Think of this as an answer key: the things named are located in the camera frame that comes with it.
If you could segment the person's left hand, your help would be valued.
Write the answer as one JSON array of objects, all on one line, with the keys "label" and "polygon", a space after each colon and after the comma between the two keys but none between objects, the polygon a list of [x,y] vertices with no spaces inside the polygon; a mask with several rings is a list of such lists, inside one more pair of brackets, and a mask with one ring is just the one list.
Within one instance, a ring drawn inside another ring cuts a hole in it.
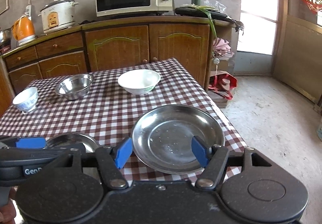
[{"label": "person's left hand", "polygon": [[13,204],[15,200],[16,189],[11,188],[7,196],[7,204],[1,207],[1,223],[15,224],[16,210]]}]

